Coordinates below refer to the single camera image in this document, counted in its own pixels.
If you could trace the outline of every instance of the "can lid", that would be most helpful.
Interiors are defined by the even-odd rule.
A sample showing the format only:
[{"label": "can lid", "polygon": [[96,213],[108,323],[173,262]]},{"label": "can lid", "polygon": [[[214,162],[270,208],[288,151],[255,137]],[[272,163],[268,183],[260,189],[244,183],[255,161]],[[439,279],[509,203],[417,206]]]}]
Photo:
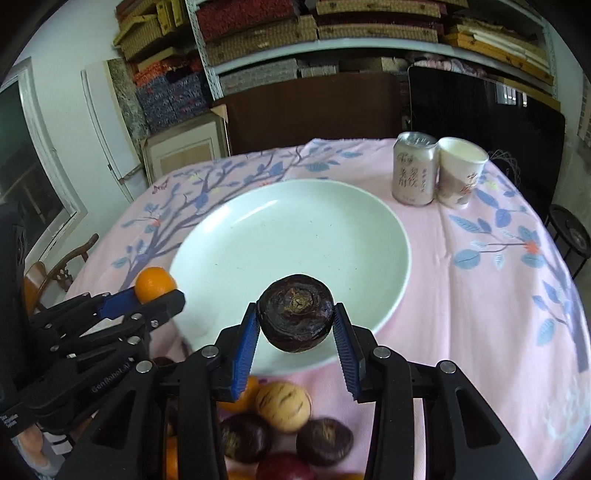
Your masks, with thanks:
[{"label": "can lid", "polygon": [[421,132],[402,132],[398,136],[398,141],[413,147],[432,147],[437,144],[434,137]]}]

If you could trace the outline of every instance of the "pink tablecloth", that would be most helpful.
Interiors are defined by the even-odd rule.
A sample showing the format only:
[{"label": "pink tablecloth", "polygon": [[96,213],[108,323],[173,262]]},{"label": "pink tablecloth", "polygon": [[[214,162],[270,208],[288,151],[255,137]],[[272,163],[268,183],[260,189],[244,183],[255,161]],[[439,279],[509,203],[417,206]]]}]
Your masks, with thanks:
[{"label": "pink tablecloth", "polygon": [[[396,211],[413,251],[408,290],[378,342],[413,362],[455,361],[538,477],[551,479],[591,421],[589,334],[569,272],[539,217],[492,164],[461,212],[436,202],[417,208],[393,200],[393,144],[314,140],[179,170],[125,212],[69,296],[114,293],[148,265],[168,268],[191,227],[249,189],[297,178],[357,185]],[[174,326],[164,326],[155,332],[153,353],[181,359],[179,342]],[[309,390],[316,416],[336,416],[355,432],[353,452],[337,469],[365,470],[373,406],[353,402],[339,364],[289,380]],[[421,479],[424,430],[420,409],[415,411],[415,477]]]}]

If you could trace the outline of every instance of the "beverage can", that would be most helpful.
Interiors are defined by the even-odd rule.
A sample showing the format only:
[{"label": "beverage can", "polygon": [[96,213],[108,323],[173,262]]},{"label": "beverage can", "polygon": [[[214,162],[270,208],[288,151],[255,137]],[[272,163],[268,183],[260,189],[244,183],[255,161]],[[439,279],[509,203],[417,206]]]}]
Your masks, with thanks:
[{"label": "beverage can", "polygon": [[394,145],[392,196],[407,205],[427,205],[435,198],[437,140],[420,132],[403,132]]}]

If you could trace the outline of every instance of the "white cup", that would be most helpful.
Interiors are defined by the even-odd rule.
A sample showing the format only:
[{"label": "white cup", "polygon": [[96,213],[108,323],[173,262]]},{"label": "white cup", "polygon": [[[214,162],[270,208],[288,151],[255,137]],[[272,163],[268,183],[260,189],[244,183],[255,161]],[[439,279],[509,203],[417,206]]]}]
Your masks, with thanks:
[{"label": "white cup", "polygon": [[478,184],[488,153],[461,138],[444,137],[439,147],[439,186],[437,200],[456,210],[468,206]]}]

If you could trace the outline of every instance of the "white plate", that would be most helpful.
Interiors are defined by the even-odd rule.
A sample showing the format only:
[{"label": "white plate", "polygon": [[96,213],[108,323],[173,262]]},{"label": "white plate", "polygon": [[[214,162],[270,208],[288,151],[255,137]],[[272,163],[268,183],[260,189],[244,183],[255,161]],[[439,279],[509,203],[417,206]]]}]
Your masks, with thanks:
[{"label": "white plate", "polygon": [[[328,286],[351,322],[376,333],[408,283],[404,227],[379,198],[330,180],[290,180],[222,205],[189,234],[170,273],[186,297],[174,318],[194,350],[237,325],[275,280],[302,273]],[[274,348],[261,333],[251,372],[285,375],[336,355],[330,334],[302,353]]]}]

